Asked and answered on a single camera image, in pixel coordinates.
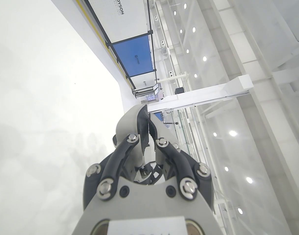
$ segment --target white sign panel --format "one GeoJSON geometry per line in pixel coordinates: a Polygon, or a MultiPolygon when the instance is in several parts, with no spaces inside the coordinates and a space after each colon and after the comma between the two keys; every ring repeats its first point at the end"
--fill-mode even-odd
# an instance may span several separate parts
{"type": "Polygon", "coordinates": [[[110,221],[107,235],[187,235],[183,216],[110,221]]]}
{"type": "Polygon", "coordinates": [[[110,42],[147,33],[143,0],[88,0],[110,42]]]}
{"type": "Polygon", "coordinates": [[[133,84],[135,85],[135,89],[137,90],[152,87],[155,85],[155,72],[131,77],[131,81],[133,82],[133,84]]]}

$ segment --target joyson logo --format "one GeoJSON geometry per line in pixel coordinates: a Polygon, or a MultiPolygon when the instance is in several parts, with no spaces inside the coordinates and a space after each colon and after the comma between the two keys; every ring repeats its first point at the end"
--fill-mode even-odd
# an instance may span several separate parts
{"type": "Polygon", "coordinates": [[[125,14],[124,9],[123,9],[122,4],[121,4],[121,1],[120,0],[114,0],[114,2],[118,6],[118,8],[117,8],[118,14],[119,15],[125,14]]]}

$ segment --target white wall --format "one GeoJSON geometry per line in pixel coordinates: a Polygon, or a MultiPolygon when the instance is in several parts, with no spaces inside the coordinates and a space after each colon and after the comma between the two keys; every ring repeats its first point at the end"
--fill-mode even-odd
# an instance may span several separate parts
{"type": "Polygon", "coordinates": [[[0,0],[0,234],[71,234],[122,114],[118,83],[50,0],[0,0]]]}

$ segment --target black frame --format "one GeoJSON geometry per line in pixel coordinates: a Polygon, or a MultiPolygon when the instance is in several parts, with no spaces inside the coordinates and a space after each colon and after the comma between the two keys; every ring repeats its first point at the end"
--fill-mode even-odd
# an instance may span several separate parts
{"type": "Polygon", "coordinates": [[[92,14],[94,20],[96,21],[97,25],[99,26],[104,38],[105,38],[105,44],[107,46],[107,48],[111,48],[112,52],[114,53],[114,55],[116,56],[116,59],[117,59],[117,63],[120,64],[121,68],[123,69],[125,75],[126,75],[126,79],[128,79],[131,83],[131,85],[133,86],[133,93],[135,95],[135,91],[136,90],[136,87],[134,85],[134,83],[132,82],[131,80],[131,77],[135,77],[135,76],[138,76],[138,75],[143,75],[143,74],[147,74],[147,73],[150,73],[150,72],[155,72],[155,81],[157,83],[157,74],[156,74],[156,63],[155,63],[155,55],[154,55],[154,42],[153,42],[153,29],[152,29],[152,24],[151,24],[151,18],[150,18],[150,4],[149,4],[149,0],[146,0],[147,2],[147,12],[148,12],[148,18],[149,18],[149,31],[147,33],[144,33],[144,34],[141,34],[141,35],[138,35],[138,36],[135,36],[135,37],[131,37],[131,38],[127,38],[127,39],[124,39],[124,40],[120,40],[120,41],[117,41],[117,42],[114,42],[114,43],[111,43],[109,37],[107,36],[103,26],[101,25],[97,15],[95,14],[90,2],[88,0],[84,0],[84,3],[86,4],[86,6],[88,7],[90,13],[92,14]],[[144,36],[148,36],[148,35],[151,35],[151,42],[152,42],[152,50],[153,50],[153,61],[154,61],[154,69],[153,71],[150,71],[150,72],[146,72],[146,73],[143,73],[143,74],[138,74],[138,75],[133,75],[133,76],[129,76],[128,73],[127,73],[127,70],[125,69],[121,59],[119,58],[116,50],[114,49],[114,45],[116,44],[119,44],[119,43],[122,43],[122,42],[125,42],[125,41],[128,41],[128,40],[132,40],[132,39],[135,39],[135,38],[139,38],[139,37],[144,37],[144,36]]]}

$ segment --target booth structure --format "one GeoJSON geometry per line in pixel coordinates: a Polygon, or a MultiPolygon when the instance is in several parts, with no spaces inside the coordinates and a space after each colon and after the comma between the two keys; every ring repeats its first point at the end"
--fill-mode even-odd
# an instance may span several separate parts
{"type": "Polygon", "coordinates": [[[137,96],[157,84],[149,0],[83,0],[137,96]]]}

